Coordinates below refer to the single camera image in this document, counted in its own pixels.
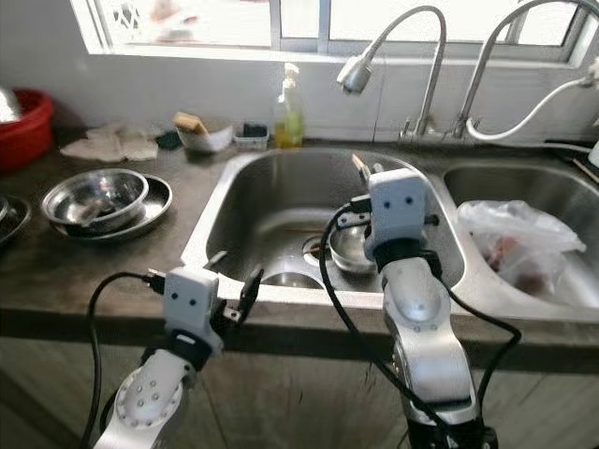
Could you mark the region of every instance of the faucet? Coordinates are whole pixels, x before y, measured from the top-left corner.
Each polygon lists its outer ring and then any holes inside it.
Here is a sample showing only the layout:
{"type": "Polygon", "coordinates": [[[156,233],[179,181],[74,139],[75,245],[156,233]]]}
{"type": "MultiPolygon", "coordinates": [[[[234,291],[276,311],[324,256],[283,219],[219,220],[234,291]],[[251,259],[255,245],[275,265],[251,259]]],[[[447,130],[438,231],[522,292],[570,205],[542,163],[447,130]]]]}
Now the faucet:
{"type": "MultiPolygon", "coordinates": [[[[431,74],[429,76],[429,84],[427,85],[427,90],[424,94],[424,103],[422,104],[422,110],[420,111],[420,116],[416,121],[416,128],[414,131],[417,136],[422,136],[427,129],[432,96],[437,85],[437,80],[439,79],[439,72],[441,70],[441,63],[443,62],[443,54],[445,52],[447,42],[446,18],[439,8],[425,5],[421,7],[414,7],[409,11],[404,12],[400,17],[391,22],[388,27],[385,28],[383,32],[375,40],[373,40],[368,47],[366,47],[360,56],[352,56],[349,58],[347,63],[345,63],[339,72],[339,75],[337,76],[337,82],[342,85],[343,91],[347,94],[361,94],[362,90],[364,90],[364,87],[366,87],[368,79],[372,73],[371,62],[373,57],[387,38],[388,34],[393,31],[393,29],[395,29],[395,27],[401,22],[419,12],[434,13],[439,19],[440,28],[439,43],[434,54],[434,62],[432,64],[431,74]]],[[[405,127],[403,128],[403,134],[408,132],[409,125],[410,122],[408,119],[405,127]]]]}
{"type": "Polygon", "coordinates": [[[595,0],[531,0],[528,3],[525,3],[524,5],[517,7],[507,16],[505,16],[505,18],[501,22],[499,22],[499,24],[489,35],[489,37],[483,44],[480,53],[478,54],[478,62],[476,63],[475,73],[472,75],[472,79],[470,80],[468,92],[466,93],[466,97],[464,98],[460,115],[458,116],[458,122],[453,131],[454,138],[461,138],[463,135],[464,128],[466,127],[466,123],[469,120],[470,109],[472,108],[472,104],[475,101],[476,91],[478,90],[480,81],[483,78],[483,73],[485,71],[485,68],[487,67],[487,61],[490,58],[491,50],[493,49],[493,46],[497,41],[497,36],[502,32],[504,27],[533,7],[537,7],[545,3],[555,3],[562,1],[565,1],[566,3],[576,3],[586,8],[590,13],[594,14],[599,19],[599,4],[597,4],[595,0]]]}

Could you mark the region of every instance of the double sink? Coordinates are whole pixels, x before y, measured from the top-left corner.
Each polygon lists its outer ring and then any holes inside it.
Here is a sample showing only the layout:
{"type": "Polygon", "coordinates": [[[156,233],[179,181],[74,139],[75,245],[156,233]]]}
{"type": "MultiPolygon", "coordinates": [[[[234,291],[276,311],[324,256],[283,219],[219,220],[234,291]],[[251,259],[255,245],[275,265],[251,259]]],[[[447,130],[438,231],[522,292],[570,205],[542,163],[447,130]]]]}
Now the double sink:
{"type": "MultiPolygon", "coordinates": [[[[541,156],[357,153],[369,166],[410,167],[427,180],[428,213],[441,219],[437,226],[426,226],[428,247],[440,256],[444,281],[464,301],[501,317],[599,323],[599,188],[583,174],[541,156]],[[527,295],[487,265],[460,225],[457,206],[474,199],[523,199],[574,229],[587,251],[567,255],[554,293],[527,295]]],[[[365,193],[351,154],[311,148],[233,159],[197,222],[183,262],[202,266],[228,251],[218,267],[219,297],[225,299],[238,298],[243,282],[260,265],[265,274],[258,300],[330,304],[318,269],[318,242],[332,213],[365,193]]],[[[382,308],[376,274],[347,275],[330,260],[328,268],[347,307],[382,308]]]]}

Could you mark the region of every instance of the red plastic bowl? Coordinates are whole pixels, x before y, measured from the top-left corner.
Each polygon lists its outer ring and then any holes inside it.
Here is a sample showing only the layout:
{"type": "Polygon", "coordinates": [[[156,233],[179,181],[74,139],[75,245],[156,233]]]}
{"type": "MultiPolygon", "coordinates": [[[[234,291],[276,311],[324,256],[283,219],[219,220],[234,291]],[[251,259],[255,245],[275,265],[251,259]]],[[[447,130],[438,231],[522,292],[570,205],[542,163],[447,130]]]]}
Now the red plastic bowl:
{"type": "Polygon", "coordinates": [[[0,172],[31,164],[52,145],[50,97],[30,90],[18,90],[15,95],[23,115],[16,123],[0,124],[0,172]]]}

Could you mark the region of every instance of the white cloth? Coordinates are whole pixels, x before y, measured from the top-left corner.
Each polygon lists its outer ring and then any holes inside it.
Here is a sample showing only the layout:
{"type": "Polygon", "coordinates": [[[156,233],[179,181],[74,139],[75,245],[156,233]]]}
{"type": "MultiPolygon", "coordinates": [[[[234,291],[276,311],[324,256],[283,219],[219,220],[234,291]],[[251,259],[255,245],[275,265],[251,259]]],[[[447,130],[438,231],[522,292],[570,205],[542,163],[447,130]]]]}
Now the white cloth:
{"type": "Polygon", "coordinates": [[[155,159],[158,144],[154,141],[162,132],[157,128],[143,129],[122,123],[111,123],[85,133],[87,138],[66,145],[64,156],[119,162],[124,159],[144,161],[155,159]]]}

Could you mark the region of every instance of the cabinet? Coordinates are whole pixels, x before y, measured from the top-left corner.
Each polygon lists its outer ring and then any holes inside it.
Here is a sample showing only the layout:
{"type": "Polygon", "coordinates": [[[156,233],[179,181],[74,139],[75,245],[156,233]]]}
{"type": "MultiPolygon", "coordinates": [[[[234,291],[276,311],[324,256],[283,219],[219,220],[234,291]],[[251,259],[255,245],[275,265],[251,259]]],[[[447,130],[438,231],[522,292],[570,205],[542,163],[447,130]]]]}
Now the cabinet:
{"type": "MultiPolygon", "coordinates": [[[[102,403],[136,367],[141,352],[102,346],[102,403]]],[[[89,345],[3,338],[0,357],[3,374],[77,438],[90,403],[89,345]]],[[[499,371],[486,401],[485,418],[502,449],[599,444],[599,376],[499,371]]],[[[27,440],[35,434],[10,425],[14,413],[2,411],[2,431],[23,434],[6,441],[23,441],[14,449],[37,447],[37,440],[27,440]]],[[[225,353],[198,377],[185,422],[169,447],[395,449],[404,431],[399,393],[367,362],[225,353]]],[[[51,434],[46,431],[45,438],[51,434]]]]}

